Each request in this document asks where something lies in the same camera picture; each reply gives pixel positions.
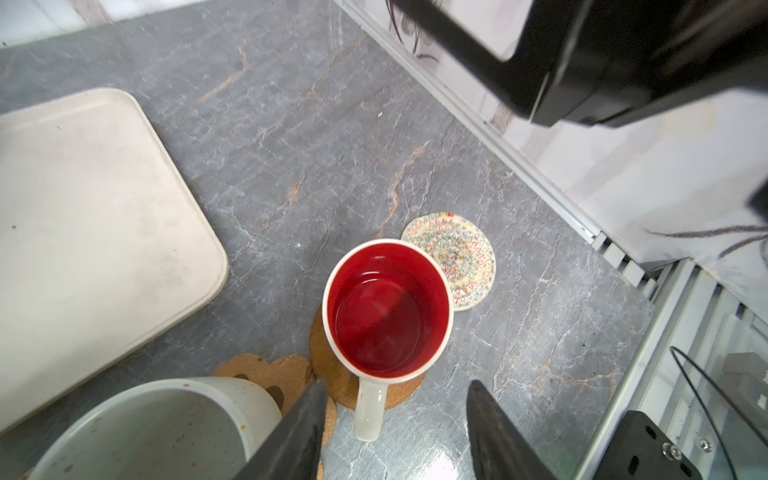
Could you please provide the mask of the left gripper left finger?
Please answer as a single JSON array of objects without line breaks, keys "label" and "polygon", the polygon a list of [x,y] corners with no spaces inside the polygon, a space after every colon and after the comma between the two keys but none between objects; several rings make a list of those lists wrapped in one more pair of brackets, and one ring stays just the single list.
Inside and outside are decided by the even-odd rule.
[{"label": "left gripper left finger", "polygon": [[234,479],[316,479],[328,399],[315,380]]}]

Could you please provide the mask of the brown paw shaped coaster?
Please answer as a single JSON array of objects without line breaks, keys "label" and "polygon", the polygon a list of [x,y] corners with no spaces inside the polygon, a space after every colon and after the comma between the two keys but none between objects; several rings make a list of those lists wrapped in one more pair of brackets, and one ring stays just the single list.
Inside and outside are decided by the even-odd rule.
[{"label": "brown paw shaped coaster", "polygon": [[[281,412],[282,419],[307,388],[315,380],[318,380],[315,378],[310,361],[300,355],[290,355],[269,363],[256,354],[242,354],[225,362],[214,372],[214,375],[238,378],[261,387],[272,397],[273,402]],[[335,402],[329,398],[322,448],[329,442],[336,421],[337,407]],[[319,472],[316,479],[323,477],[324,470],[320,457]]]}]

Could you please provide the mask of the white speckled mug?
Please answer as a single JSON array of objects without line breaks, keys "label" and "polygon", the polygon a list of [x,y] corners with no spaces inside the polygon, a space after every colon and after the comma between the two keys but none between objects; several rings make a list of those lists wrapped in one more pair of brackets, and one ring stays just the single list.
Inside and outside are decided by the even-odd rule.
[{"label": "white speckled mug", "polygon": [[96,406],[48,449],[34,479],[232,479],[282,414],[230,377],[167,379]]}]

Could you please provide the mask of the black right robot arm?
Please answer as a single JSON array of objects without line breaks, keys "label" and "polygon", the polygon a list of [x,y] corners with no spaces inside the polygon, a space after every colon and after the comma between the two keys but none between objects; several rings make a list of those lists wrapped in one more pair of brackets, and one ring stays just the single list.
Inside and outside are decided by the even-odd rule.
[{"label": "black right robot arm", "polygon": [[508,58],[433,1],[391,1],[512,113],[619,128],[735,88],[767,88],[763,1],[535,1]]}]

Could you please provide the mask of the white mug red inside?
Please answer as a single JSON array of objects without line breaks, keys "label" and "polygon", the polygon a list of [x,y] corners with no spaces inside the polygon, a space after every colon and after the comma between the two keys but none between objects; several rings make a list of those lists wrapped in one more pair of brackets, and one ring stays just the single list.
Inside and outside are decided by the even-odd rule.
[{"label": "white mug red inside", "polygon": [[454,307],[447,277],[408,242],[371,240],[332,270],[321,316],[335,357],[359,381],[353,435],[375,441],[390,386],[423,375],[448,344]]}]

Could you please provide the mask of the brown round wooden coaster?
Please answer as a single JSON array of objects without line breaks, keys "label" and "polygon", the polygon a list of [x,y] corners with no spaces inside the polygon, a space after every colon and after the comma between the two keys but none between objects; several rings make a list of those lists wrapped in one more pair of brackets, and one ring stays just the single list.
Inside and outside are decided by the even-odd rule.
[{"label": "brown round wooden coaster", "polygon": [[[317,310],[312,322],[309,352],[314,375],[328,383],[330,397],[338,405],[355,410],[359,379],[335,356],[323,328],[321,308]],[[422,374],[407,382],[390,385],[385,409],[394,409],[408,401],[419,389],[425,377],[426,374]]]}]

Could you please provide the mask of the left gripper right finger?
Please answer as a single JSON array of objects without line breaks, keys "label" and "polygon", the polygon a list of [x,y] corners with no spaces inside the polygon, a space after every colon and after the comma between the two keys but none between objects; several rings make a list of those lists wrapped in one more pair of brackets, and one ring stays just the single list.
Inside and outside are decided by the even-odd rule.
[{"label": "left gripper right finger", "polygon": [[476,479],[555,479],[479,380],[470,383],[466,416]]}]

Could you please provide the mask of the white colourful stitched coaster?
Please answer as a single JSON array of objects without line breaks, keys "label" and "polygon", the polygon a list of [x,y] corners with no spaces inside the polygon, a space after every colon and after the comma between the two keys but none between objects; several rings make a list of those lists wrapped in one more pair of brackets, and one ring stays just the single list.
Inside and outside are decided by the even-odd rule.
[{"label": "white colourful stitched coaster", "polygon": [[478,305],[489,294],[496,257],[485,234],[459,215],[439,212],[413,219],[401,239],[428,253],[445,274],[455,311]]}]

